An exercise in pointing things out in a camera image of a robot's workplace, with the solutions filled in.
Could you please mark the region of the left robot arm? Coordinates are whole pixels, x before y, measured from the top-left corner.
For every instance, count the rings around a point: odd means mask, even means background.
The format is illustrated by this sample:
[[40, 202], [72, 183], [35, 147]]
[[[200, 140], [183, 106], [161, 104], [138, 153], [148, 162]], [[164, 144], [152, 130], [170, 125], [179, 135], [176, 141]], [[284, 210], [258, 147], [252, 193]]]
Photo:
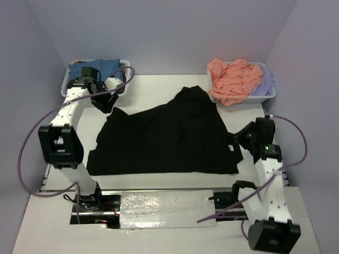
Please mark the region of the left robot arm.
[[38, 136], [45, 161], [70, 182], [76, 183], [80, 202], [97, 211], [104, 204], [99, 184], [89, 175], [84, 163], [84, 148], [76, 129], [85, 106], [92, 103], [103, 113], [112, 110], [118, 99], [114, 89], [122, 80], [109, 77], [102, 81], [101, 73], [93, 67], [83, 67], [81, 75], [67, 84], [65, 106], [47, 126], [38, 129]]

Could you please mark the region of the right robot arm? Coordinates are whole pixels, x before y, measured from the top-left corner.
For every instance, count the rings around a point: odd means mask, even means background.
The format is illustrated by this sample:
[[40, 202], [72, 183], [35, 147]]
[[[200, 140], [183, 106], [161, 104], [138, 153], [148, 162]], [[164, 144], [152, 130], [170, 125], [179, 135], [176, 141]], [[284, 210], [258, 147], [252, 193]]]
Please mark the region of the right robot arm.
[[301, 229], [293, 223], [284, 196], [282, 152], [273, 143], [275, 129], [275, 122], [265, 116], [235, 134], [236, 141], [253, 157], [260, 185], [236, 181], [230, 201], [245, 209], [251, 223], [247, 235], [251, 250], [290, 253]]

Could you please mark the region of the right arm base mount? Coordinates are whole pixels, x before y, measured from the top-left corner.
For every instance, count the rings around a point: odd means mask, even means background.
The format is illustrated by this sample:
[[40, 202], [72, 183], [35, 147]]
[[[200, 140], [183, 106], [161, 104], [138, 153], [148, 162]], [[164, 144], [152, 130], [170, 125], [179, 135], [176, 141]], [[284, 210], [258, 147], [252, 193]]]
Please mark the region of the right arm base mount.
[[210, 201], [214, 201], [216, 212], [208, 220], [244, 219], [255, 221], [260, 215], [261, 199], [259, 193], [262, 187], [257, 187], [253, 182], [237, 180], [231, 191], [214, 192]]

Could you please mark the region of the black long sleeve shirt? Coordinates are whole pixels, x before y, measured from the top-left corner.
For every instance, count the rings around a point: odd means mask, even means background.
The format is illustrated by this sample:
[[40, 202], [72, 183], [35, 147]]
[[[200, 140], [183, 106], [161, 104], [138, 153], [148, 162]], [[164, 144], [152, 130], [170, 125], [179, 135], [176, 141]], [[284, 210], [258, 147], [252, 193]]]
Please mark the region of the black long sleeve shirt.
[[243, 159], [217, 106], [199, 86], [184, 87], [166, 104], [135, 114], [114, 108], [88, 154], [92, 176], [191, 173], [237, 174]]

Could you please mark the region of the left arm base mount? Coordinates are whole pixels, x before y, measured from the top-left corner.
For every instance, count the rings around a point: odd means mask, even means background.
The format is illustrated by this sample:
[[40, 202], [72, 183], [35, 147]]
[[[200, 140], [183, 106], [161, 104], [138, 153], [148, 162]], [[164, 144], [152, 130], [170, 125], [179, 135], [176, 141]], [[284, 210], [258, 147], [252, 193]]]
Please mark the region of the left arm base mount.
[[109, 229], [120, 227], [121, 192], [103, 192], [99, 205], [76, 205], [76, 198], [64, 194], [64, 199], [72, 202], [70, 224], [105, 224]]

